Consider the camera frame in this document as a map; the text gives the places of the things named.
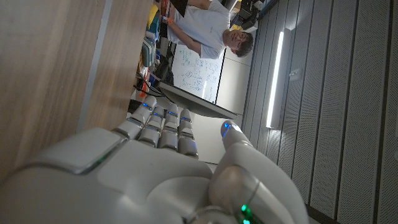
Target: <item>man's arm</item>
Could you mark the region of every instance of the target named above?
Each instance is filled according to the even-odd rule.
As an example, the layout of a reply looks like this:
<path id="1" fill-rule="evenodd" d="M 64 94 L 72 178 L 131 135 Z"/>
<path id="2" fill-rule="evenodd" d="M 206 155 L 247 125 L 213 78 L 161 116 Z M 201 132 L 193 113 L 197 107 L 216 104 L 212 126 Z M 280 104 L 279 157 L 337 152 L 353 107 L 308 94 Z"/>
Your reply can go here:
<path id="1" fill-rule="evenodd" d="M 204 10 L 209 9 L 210 3 L 211 1 L 209 0 L 188 0 L 189 6 L 195 6 L 198 7 L 199 9 L 204 9 Z"/>
<path id="2" fill-rule="evenodd" d="M 190 36 L 188 36 L 184 31 L 182 31 L 177 25 L 168 24 L 170 29 L 174 32 L 174 34 L 191 50 L 198 53 L 200 56 L 200 44 L 199 42 L 193 40 Z"/>

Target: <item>wooden surface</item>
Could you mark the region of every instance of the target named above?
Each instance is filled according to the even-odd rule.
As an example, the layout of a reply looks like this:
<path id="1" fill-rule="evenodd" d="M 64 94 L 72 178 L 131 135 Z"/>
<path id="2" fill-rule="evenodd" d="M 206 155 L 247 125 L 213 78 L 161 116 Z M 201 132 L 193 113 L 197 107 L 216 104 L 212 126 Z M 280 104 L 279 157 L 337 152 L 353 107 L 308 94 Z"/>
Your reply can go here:
<path id="1" fill-rule="evenodd" d="M 126 119 L 151 4 L 113 0 L 85 128 L 113 129 Z"/>
<path id="2" fill-rule="evenodd" d="M 152 1 L 114 0 L 87 127 L 126 117 Z M 0 1 L 0 181 L 75 134 L 105 0 Z"/>

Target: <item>whiteboard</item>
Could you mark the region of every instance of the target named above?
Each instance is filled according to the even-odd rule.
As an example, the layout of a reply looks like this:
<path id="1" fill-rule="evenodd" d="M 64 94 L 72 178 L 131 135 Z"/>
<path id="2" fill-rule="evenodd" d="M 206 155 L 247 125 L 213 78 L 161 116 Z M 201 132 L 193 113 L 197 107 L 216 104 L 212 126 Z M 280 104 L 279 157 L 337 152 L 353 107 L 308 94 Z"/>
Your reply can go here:
<path id="1" fill-rule="evenodd" d="M 215 103 L 224 52 L 219 59 L 202 59 L 185 45 L 175 47 L 174 86 Z"/>

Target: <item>gray wall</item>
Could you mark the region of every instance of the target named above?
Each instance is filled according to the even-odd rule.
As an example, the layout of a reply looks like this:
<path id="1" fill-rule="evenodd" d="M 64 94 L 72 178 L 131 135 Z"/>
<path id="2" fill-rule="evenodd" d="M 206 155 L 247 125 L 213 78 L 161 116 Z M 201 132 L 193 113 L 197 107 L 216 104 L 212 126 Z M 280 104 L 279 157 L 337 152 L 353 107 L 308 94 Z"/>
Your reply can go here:
<path id="1" fill-rule="evenodd" d="M 259 23 L 243 131 L 307 205 L 340 223 L 398 223 L 396 10 L 397 1 L 280 0 Z M 285 27 L 292 41 L 283 122 L 270 130 Z M 289 81 L 298 68 L 302 78 Z"/>

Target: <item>perforated panel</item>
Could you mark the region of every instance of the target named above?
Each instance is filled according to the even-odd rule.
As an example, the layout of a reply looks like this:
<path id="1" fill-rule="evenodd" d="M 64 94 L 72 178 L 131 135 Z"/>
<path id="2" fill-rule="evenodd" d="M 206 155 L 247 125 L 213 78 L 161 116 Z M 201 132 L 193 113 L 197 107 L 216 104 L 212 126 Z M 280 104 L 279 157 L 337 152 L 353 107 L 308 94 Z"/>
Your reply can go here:
<path id="1" fill-rule="evenodd" d="M 335 217 L 356 1 L 334 0 L 310 206 Z"/>
<path id="2" fill-rule="evenodd" d="M 308 203 L 329 36 L 331 1 L 315 1 L 292 180 Z"/>
<path id="3" fill-rule="evenodd" d="M 260 127 L 259 140 L 257 142 L 257 150 L 266 155 L 267 143 L 269 138 L 269 128 Z"/>
<path id="4" fill-rule="evenodd" d="M 372 223 L 389 1 L 361 0 L 354 46 L 338 222 Z"/>
<path id="5" fill-rule="evenodd" d="M 291 70 L 305 68 L 312 19 L 312 8 L 313 0 L 300 1 Z M 289 176 L 291 176 L 292 173 L 302 84 L 303 77 L 301 80 L 290 82 L 287 92 L 285 119 L 282 130 L 282 141 L 280 145 L 278 166 Z"/>
<path id="6" fill-rule="evenodd" d="M 275 163 L 278 163 L 280 131 L 270 130 L 267 147 L 267 157 Z"/>
<path id="7" fill-rule="evenodd" d="M 256 95 L 257 95 L 257 87 L 260 77 L 260 68 L 261 68 L 261 61 L 262 61 L 262 53 L 264 51 L 264 44 L 266 41 L 266 33 L 267 33 L 267 25 L 268 25 L 268 18 L 269 14 L 265 15 L 264 18 L 260 21 L 261 29 L 259 33 L 259 40 L 257 47 L 257 54 L 256 59 L 253 62 L 254 64 L 252 67 L 253 73 L 251 78 L 251 86 L 249 87 L 249 98 L 248 98 L 248 106 L 246 110 L 246 119 L 244 123 L 244 134 L 246 137 L 250 138 L 251 134 L 251 126 L 253 122 L 253 115 L 254 115 L 254 103 L 256 102 Z"/>
<path id="8" fill-rule="evenodd" d="M 287 11 L 287 0 L 280 0 L 278 5 L 278 13 L 276 18 L 275 24 L 275 32 L 274 32 L 274 40 L 272 43 L 272 53 L 271 59 L 269 62 L 269 69 L 268 69 L 268 82 L 267 87 L 265 89 L 264 95 L 264 103 L 261 111 L 261 123 L 260 123 L 260 132 L 259 132 L 259 139 L 257 147 L 263 147 L 264 153 L 267 151 L 268 145 L 268 135 L 269 135 L 269 128 L 266 127 L 267 125 L 267 115 L 268 115 L 268 106 L 269 106 L 269 98 L 271 94 L 271 85 L 272 79 L 274 77 L 274 69 L 275 69 L 275 61 L 276 61 L 276 52 L 278 49 L 278 41 L 280 32 L 284 30 L 285 27 L 285 18 L 286 18 L 286 11 Z"/>
<path id="9" fill-rule="evenodd" d="M 259 28 L 256 31 L 256 39 L 254 41 L 254 46 L 253 46 L 253 56 L 252 56 L 252 64 L 250 66 L 250 75 L 249 75 L 249 83 L 248 83 L 248 89 L 246 92 L 246 99 L 244 102 L 244 108 L 243 108 L 243 120 L 242 120 L 242 132 L 245 133 L 245 127 L 246 127 L 246 118 L 248 114 L 248 105 L 249 105 L 249 99 L 250 99 L 250 91 L 251 91 L 251 86 L 253 83 L 253 72 L 254 72 L 254 65 L 256 64 L 256 58 L 257 58 L 257 51 L 258 51 L 258 45 L 259 45 L 259 38 L 260 38 L 260 31 L 262 27 L 262 21 L 259 21 Z"/>
<path id="10" fill-rule="evenodd" d="M 257 85 L 257 95 L 255 98 L 256 101 L 254 103 L 254 115 L 253 115 L 253 122 L 250 133 L 250 141 L 252 142 L 254 147 L 257 147 L 257 141 L 259 139 L 260 123 L 262 120 L 261 119 L 262 111 L 264 109 L 264 95 L 266 92 L 266 88 L 270 88 L 272 83 L 272 81 L 268 79 L 269 77 L 268 68 L 271 59 L 271 54 L 276 54 L 276 52 L 272 51 L 272 46 L 273 44 L 275 44 L 273 40 L 274 40 L 274 31 L 275 31 L 277 13 L 278 13 L 278 4 L 276 4 L 269 12 L 266 42 L 264 46 L 264 51 L 262 53 L 260 77 L 259 77 L 259 83 Z"/>
<path id="11" fill-rule="evenodd" d="M 378 223 L 398 223 L 398 2 L 394 1 Z"/>

